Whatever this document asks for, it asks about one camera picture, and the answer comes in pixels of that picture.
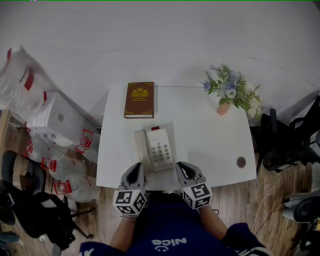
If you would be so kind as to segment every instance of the flower vase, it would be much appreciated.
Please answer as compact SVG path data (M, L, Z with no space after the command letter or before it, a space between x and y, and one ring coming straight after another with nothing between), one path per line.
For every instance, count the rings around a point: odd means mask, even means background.
M216 110L216 112L218 113L218 115L223 116L229 111L230 106L231 105L229 103L225 102L225 103L219 105L219 107Z

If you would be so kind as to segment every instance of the brown book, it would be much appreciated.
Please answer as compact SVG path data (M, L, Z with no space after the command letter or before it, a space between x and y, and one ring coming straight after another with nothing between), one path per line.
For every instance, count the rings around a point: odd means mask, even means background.
M126 91L125 118L154 118L154 82L130 82Z

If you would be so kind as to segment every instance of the telephone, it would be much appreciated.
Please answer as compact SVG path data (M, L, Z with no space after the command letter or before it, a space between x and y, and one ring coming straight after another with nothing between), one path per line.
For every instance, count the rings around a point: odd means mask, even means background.
M146 173L174 167L173 155L165 125L136 130L135 146Z

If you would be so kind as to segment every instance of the white plastic bag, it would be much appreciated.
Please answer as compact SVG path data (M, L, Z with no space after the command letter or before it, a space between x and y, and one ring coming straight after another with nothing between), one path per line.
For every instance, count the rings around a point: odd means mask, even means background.
M44 132L40 134L41 139L52 147L67 151L68 149L74 150L73 143L71 140L62 137L56 132Z
M30 139L28 141L28 145L26 146L26 150L23 152L23 155L25 157L41 163L43 158L60 158L65 155L66 150L60 150L58 148L52 147L45 141L43 141L39 134L34 133L30 130L28 131Z
M54 190L57 195L64 194L71 200L86 203L99 201L101 188L95 184L96 179L93 177L74 174L63 179L62 183L55 183Z
M34 116L46 101L33 69L25 60L25 51L8 52L7 62L0 71L0 102L25 121Z
M87 167L82 161L66 155L62 157L54 156L52 159L43 157L41 167L58 181L70 175L85 175L87 172Z
M97 164L99 152L100 134L83 130L83 138L74 149L81 153L86 159Z

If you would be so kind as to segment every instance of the white table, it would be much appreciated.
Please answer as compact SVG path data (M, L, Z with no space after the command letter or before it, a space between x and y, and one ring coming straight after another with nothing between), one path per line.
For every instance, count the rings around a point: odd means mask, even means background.
M109 90L101 131L96 184L117 188L123 173L139 162L134 131L166 125L176 162L198 166L211 187L255 179L256 163L248 119L232 106L217 114L219 98L199 87L155 87L153 119L126 119L127 88ZM244 157L244 168L237 166ZM178 190L174 168L147 175L147 190Z

